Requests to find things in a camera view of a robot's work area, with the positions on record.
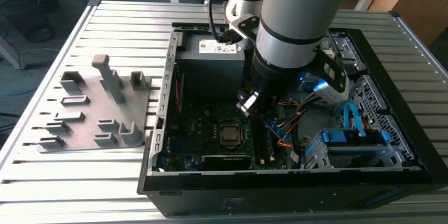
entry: motherboard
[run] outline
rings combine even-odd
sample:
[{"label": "motherboard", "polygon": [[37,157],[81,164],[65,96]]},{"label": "motherboard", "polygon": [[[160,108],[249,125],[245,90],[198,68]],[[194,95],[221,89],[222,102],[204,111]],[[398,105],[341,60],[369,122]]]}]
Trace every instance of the motherboard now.
[{"label": "motherboard", "polygon": [[[285,168],[282,159],[276,159],[269,131],[257,125],[265,134],[252,134],[257,122],[244,118],[234,103],[185,101],[174,120],[160,164],[166,171]],[[256,158],[262,150],[269,160]]]}]

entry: sticker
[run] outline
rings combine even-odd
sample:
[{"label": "sticker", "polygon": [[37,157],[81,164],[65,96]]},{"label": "sticker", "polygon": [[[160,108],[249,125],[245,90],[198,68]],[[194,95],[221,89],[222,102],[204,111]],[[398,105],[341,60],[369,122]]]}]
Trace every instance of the sticker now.
[{"label": "sticker", "polygon": [[228,198],[221,202],[221,209],[233,210],[244,203],[244,198]]},{"label": "sticker", "polygon": [[292,160],[296,162],[296,163],[298,163],[298,155],[292,151],[290,152],[290,158],[292,158]]},{"label": "sticker", "polygon": [[202,39],[198,41],[198,53],[200,54],[234,54],[236,45],[225,45],[217,43],[213,39]]}]

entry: slotted metal worktable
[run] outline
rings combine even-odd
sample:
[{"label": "slotted metal worktable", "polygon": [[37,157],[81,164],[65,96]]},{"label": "slotted metal worktable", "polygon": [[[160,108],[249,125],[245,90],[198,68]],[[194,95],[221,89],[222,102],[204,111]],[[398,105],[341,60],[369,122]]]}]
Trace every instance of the slotted metal worktable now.
[{"label": "slotted metal worktable", "polygon": [[[224,8],[214,18],[224,22]],[[285,222],[350,218],[342,223],[446,223],[448,188],[409,196],[377,209],[262,216],[206,216],[166,219],[145,196],[136,193],[142,147],[41,154],[40,129],[64,95],[62,71],[98,76],[94,54],[110,56],[121,76],[150,76],[146,131],[154,126],[164,58],[172,22],[206,22],[200,4],[101,1],[88,6],[0,152],[0,223],[92,222]],[[448,75],[400,18],[389,13],[341,10],[333,27],[358,28],[372,45],[416,118],[448,164]]]}]

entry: power supply label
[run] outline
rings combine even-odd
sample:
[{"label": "power supply label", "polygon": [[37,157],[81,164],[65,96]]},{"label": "power supply label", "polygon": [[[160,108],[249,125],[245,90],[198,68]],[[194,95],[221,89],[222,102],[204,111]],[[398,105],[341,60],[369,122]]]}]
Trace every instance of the power supply label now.
[{"label": "power supply label", "polygon": [[225,45],[213,39],[198,41],[200,54],[236,54],[236,44]]}]

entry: motherboard chip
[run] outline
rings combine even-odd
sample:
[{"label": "motherboard chip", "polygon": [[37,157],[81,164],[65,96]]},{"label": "motherboard chip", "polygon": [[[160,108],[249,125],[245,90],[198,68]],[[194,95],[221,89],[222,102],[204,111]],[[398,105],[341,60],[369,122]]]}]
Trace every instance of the motherboard chip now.
[{"label": "motherboard chip", "polygon": [[226,149],[234,149],[241,144],[241,124],[220,123],[220,145]]}]

